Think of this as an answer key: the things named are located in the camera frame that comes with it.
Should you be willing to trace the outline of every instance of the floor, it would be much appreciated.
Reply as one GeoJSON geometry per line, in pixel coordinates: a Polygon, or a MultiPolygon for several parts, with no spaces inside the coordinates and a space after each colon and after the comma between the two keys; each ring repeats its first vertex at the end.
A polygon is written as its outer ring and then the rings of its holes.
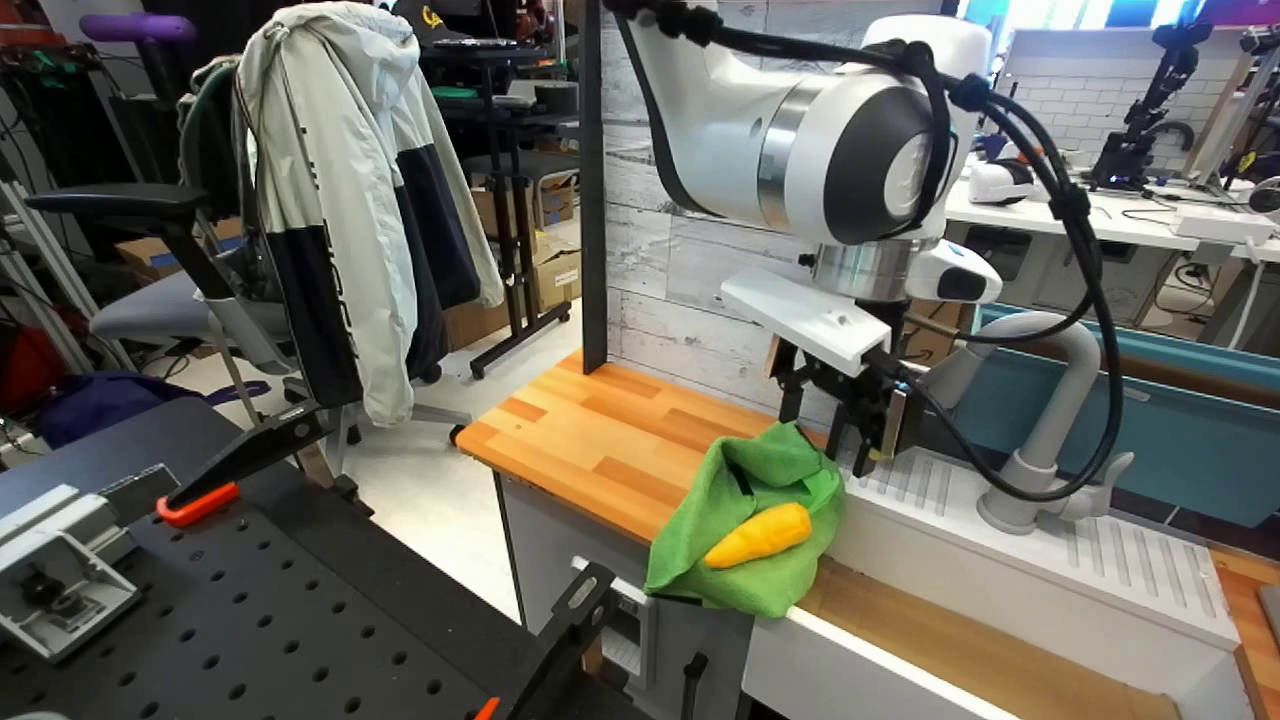
{"type": "MultiPolygon", "coordinates": [[[[419,405],[479,418],[581,350],[574,316],[581,312],[509,352],[486,368],[484,382],[473,382],[467,360],[497,346],[499,332],[445,357],[445,382],[419,390],[419,405]]],[[[211,391],[229,384],[229,368],[219,357],[199,357],[171,368],[171,384],[211,391]]],[[[278,384],[271,390],[271,398],[255,401],[255,414],[282,409],[278,384]]],[[[219,414],[249,430],[249,414],[240,405],[219,405],[219,414]]],[[[484,598],[504,617],[520,619],[490,478],[484,465],[447,449],[447,423],[410,422],[393,431],[362,431],[362,439],[351,449],[348,478],[358,485],[358,498],[380,530],[484,598]]]]}
{"type": "Polygon", "coordinates": [[[1181,272],[1166,272],[1157,304],[1142,316],[1142,332],[1170,338],[1198,346],[1205,321],[1213,312],[1213,290],[1208,280],[1181,280],[1181,272]]]}

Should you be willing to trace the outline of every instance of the metal pegboard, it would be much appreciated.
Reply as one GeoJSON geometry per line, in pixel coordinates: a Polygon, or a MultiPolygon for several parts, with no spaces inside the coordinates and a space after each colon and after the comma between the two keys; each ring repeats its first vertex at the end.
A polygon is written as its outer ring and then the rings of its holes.
{"type": "Polygon", "coordinates": [[[142,601],[57,670],[0,647],[0,715],[447,720],[484,696],[244,506],[195,534],[131,534],[122,577],[142,601]]]}

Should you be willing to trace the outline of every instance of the white wall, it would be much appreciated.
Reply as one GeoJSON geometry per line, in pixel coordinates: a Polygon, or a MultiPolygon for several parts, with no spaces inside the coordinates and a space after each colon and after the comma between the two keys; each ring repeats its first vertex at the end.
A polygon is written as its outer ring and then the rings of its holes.
{"type": "MultiPolygon", "coordinates": [[[[1166,120],[1205,132],[1238,59],[1234,34],[1205,41],[1196,77],[1166,100],[1166,120]]],[[[1127,106],[1148,91],[1157,65],[1160,48],[1153,34],[1015,34],[1008,48],[1015,100],[1027,106],[1081,166],[1097,161],[1102,137],[1125,126],[1127,106]]],[[[1170,137],[1157,143],[1157,166],[1184,166],[1170,137]]]]}

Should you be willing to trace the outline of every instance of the white jacket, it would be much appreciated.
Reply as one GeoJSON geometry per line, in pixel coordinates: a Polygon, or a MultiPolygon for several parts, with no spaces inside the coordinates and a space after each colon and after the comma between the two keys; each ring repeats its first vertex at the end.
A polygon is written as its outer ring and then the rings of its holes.
{"type": "Polygon", "coordinates": [[[255,142],[261,223],[269,235],[326,235],[362,414],[388,430],[410,409],[403,360],[419,332],[415,272],[396,204],[403,152],[431,148],[479,301],[504,301],[467,179],[419,77],[419,46],[400,17],[371,6],[278,8],[249,41],[234,86],[255,142]]]}

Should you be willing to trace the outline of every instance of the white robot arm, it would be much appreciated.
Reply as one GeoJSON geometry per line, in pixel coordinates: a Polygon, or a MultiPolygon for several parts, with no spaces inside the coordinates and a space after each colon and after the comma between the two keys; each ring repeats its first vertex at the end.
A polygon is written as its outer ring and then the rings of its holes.
{"type": "MultiPolygon", "coordinates": [[[[990,301],[1000,277],[946,243],[946,189],[929,189],[929,95],[914,79],[848,65],[826,77],[766,73],[726,48],[670,41],[648,6],[613,0],[650,115],[655,166],[685,210],[782,230],[820,247],[820,290],[857,301],[990,301]]],[[[946,17],[876,22],[862,46],[929,41],[934,70],[986,65],[986,34],[946,17]]]]}

